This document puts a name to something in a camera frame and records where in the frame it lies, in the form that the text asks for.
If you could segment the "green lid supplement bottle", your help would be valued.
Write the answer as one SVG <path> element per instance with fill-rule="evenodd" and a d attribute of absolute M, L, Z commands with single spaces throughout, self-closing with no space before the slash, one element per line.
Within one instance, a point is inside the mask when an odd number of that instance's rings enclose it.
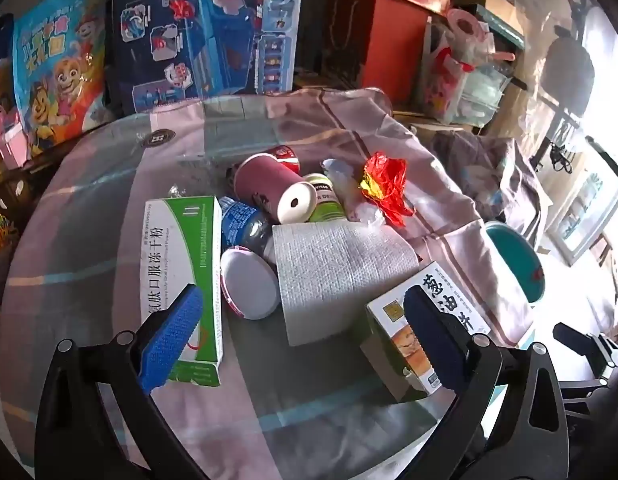
<path fill-rule="evenodd" d="M 333 182 L 325 174 L 307 174 L 304 180 L 309 182 L 316 192 L 316 205 L 309 217 L 309 222 L 347 219 L 344 208 L 335 193 Z"/>

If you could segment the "red cola can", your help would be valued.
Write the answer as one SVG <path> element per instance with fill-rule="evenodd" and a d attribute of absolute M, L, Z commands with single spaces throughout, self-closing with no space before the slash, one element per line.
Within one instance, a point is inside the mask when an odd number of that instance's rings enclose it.
<path fill-rule="evenodd" d="M 292 170 L 295 174 L 301 174 L 299 158 L 290 146 L 277 145 L 266 150 L 266 154 L 272 155 L 278 162 Z"/>

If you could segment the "blue toy box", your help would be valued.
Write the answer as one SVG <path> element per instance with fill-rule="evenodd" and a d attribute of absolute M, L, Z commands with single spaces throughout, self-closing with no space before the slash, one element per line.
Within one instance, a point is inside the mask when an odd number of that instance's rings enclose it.
<path fill-rule="evenodd" d="M 112 0 L 126 114 L 292 88 L 301 0 Z"/>

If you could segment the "green white medicine box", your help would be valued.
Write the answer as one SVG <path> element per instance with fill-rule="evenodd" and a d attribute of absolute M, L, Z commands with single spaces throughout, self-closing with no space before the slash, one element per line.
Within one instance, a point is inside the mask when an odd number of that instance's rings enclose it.
<path fill-rule="evenodd" d="M 142 318 L 170 307 L 187 285 L 202 293 L 202 312 L 169 378 L 221 385 L 223 358 L 221 211 L 214 196 L 160 198 L 145 204 L 140 259 Z"/>

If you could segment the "pink toy pieces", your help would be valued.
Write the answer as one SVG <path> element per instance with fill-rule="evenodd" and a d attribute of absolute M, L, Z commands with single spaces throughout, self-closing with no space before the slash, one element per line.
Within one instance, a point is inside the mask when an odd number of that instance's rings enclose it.
<path fill-rule="evenodd" d="M 13 66 L 9 58 L 0 59 L 0 170 L 21 168 L 29 158 L 27 136 L 15 103 Z"/>

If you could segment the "paw patrol snack bag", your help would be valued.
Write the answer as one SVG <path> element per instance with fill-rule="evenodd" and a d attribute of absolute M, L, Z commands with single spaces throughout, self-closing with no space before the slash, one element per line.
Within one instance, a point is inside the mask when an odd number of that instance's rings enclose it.
<path fill-rule="evenodd" d="M 15 22 L 15 99 L 33 157 L 111 121 L 106 3 L 42 0 Z"/>

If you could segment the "blue label water bottle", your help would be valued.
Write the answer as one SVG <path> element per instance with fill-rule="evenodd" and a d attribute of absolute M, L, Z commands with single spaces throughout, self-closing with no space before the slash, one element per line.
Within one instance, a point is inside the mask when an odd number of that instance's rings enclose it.
<path fill-rule="evenodd" d="M 228 196 L 220 197 L 219 204 L 222 248 L 242 246 L 263 257 L 272 236 L 272 226 L 266 214 Z"/>

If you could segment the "clear plastic bag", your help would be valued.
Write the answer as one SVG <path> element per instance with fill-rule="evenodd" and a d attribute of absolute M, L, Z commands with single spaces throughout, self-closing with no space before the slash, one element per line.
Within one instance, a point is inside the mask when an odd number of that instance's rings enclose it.
<path fill-rule="evenodd" d="M 359 182 L 354 177 L 354 169 L 343 160 L 326 158 L 321 162 L 324 174 L 344 207 L 347 219 L 366 226 L 383 226 L 385 217 L 382 211 L 370 203 L 362 194 Z"/>

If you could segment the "pink plaid tablecloth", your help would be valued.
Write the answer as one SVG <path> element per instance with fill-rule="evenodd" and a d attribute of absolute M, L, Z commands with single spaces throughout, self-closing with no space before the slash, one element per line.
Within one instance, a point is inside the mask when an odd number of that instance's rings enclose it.
<path fill-rule="evenodd" d="M 464 290 L 493 338 L 514 346 L 531 322 L 516 278 L 484 232 L 473 201 L 379 90 L 300 90 L 282 96 L 188 100 L 112 122 L 64 159 L 10 265 L 0 325 L 6 425 L 26 465 L 56 344 L 102 344 L 141 322 L 145 204 L 172 188 L 220 192 L 224 169 L 286 144 L 301 166 L 326 158 L 359 166 L 383 152 L 408 164 L 415 214 L 403 237 Z M 154 393 L 164 418 L 215 479 L 391 476 L 440 415 L 396 403 L 346 336 L 291 347 L 281 313 L 260 322 L 223 318 L 221 383 L 170 382 Z"/>

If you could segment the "white snack box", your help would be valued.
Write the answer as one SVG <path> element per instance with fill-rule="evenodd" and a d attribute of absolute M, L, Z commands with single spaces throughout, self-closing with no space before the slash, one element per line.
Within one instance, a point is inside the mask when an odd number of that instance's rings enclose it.
<path fill-rule="evenodd" d="M 365 310 L 370 333 L 360 348 L 397 402 L 426 398 L 441 386 L 405 317 L 404 297 L 414 286 L 420 286 L 438 310 L 454 315 L 469 334 L 491 332 L 460 286 L 436 262 L 372 300 Z"/>

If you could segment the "red plastic bag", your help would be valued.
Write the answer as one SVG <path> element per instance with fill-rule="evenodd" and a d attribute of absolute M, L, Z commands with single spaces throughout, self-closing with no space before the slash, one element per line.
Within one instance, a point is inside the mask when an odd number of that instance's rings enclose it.
<path fill-rule="evenodd" d="M 362 195 L 378 207 L 395 228 L 403 228 L 405 218 L 414 216 L 414 209 L 404 200 L 407 169 L 405 159 L 375 152 L 367 159 L 359 184 Z"/>

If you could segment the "teal trash bin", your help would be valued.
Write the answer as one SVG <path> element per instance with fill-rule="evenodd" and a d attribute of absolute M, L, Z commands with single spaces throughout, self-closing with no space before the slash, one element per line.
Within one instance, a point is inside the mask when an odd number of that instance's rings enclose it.
<path fill-rule="evenodd" d="M 545 292 L 545 278 L 541 261 L 532 246 L 507 224 L 486 223 L 487 234 L 495 248 L 515 275 L 527 301 L 534 304 Z"/>

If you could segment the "pink paper cup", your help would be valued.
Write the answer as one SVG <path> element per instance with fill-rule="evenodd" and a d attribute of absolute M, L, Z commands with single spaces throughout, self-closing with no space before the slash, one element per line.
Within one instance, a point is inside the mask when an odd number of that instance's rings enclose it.
<path fill-rule="evenodd" d="M 233 186 L 242 202 L 263 209 L 279 224 L 306 222 L 316 206 L 313 185 L 271 154 L 245 159 L 235 170 Z"/>

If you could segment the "clear toy storage bag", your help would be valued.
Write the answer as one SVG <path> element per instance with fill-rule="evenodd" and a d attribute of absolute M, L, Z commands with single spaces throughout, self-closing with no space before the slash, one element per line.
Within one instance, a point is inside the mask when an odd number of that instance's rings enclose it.
<path fill-rule="evenodd" d="M 423 81 L 424 113 L 446 125 L 482 128 L 499 109 L 516 54 L 499 51 L 489 25 L 461 9 L 427 26 Z"/>

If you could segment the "white paper towel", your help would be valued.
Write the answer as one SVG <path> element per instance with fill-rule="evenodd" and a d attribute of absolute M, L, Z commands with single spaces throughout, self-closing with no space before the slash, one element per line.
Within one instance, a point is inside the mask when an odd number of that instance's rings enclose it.
<path fill-rule="evenodd" d="M 273 244 L 288 344 L 348 330 L 365 306 L 418 268 L 390 226 L 349 221 L 274 226 Z"/>

